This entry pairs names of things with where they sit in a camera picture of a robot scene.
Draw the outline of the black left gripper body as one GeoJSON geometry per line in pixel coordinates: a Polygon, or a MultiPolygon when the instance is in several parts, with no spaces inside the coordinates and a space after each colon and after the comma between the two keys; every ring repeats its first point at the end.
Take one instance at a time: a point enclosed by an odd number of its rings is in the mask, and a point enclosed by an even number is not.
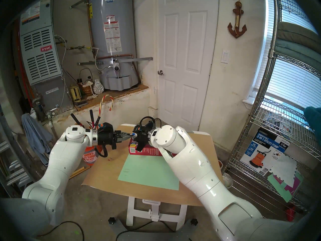
{"type": "Polygon", "coordinates": [[[107,130],[98,129],[98,146],[99,145],[110,145],[113,150],[117,148],[116,144],[121,143],[123,139],[122,132],[120,130],[107,130]]]}

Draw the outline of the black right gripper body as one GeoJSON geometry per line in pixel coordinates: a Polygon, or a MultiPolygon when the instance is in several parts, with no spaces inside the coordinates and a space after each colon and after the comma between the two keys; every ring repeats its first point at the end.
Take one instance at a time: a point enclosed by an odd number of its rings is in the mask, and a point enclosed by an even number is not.
{"type": "Polygon", "coordinates": [[[146,144],[148,144],[149,142],[149,137],[148,135],[150,134],[151,130],[153,130],[153,125],[145,125],[145,126],[140,126],[140,125],[136,125],[134,127],[134,131],[142,131],[143,132],[143,140],[142,141],[135,141],[137,142],[136,145],[136,151],[141,152],[143,150],[143,148],[146,146],[146,144]]]}

